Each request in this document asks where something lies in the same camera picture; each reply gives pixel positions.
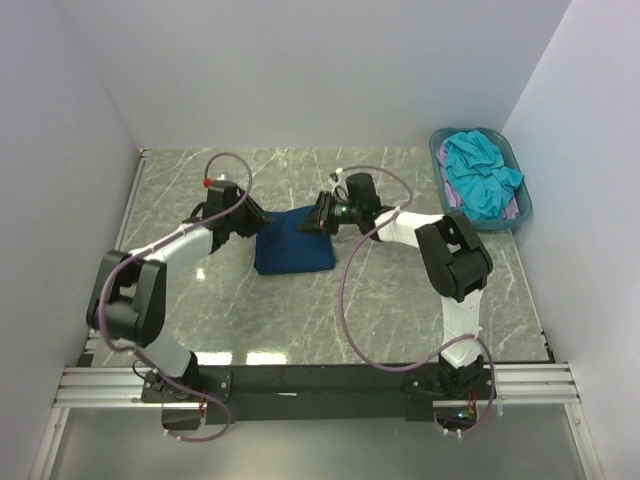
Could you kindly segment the dark blue printed t-shirt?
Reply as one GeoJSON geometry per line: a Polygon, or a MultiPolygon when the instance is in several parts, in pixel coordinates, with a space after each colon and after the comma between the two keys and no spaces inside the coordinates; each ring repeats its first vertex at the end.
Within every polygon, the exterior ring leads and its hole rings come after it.
{"type": "Polygon", "coordinates": [[[312,209],[309,205],[267,213],[271,221],[257,233],[255,242],[254,268],[259,275],[316,273],[335,268],[331,237],[297,229],[312,209]]]}

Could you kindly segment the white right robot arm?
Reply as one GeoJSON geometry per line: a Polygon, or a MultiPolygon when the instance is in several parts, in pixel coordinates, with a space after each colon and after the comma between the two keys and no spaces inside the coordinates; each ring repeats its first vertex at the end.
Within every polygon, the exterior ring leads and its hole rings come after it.
{"type": "Polygon", "coordinates": [[[340,185],[330,176],[332,189],[322,191],[297,230],[305,234],[335,235],[342,225],[355,225],[366,239],[418,249],[427,278],[442,303],[443,345],[438,359],[437,388],[460,399],[481,377],[489,354],[479,339],[479,309],[491,257],[470,220],[460,211],[428,215],[382,203],[368,173],[354,173],[340,185]]]}

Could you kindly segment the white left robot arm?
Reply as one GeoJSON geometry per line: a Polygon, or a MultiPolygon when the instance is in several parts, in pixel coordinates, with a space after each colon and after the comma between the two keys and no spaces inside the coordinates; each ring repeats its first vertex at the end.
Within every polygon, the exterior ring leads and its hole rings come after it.
{"type": "Polygon", "coordinates": [[[129,252],[111,250],[100,263],[86,313],[87,325],[116,351],[136,355],[165,379],[164,389],[186,402],[204,390],[194,352],[165,327],[171,276],[219,250],[232,234],[251,238],[273,223],[236,183],[215,180],[206,200],[160,240],[129,252]]]}

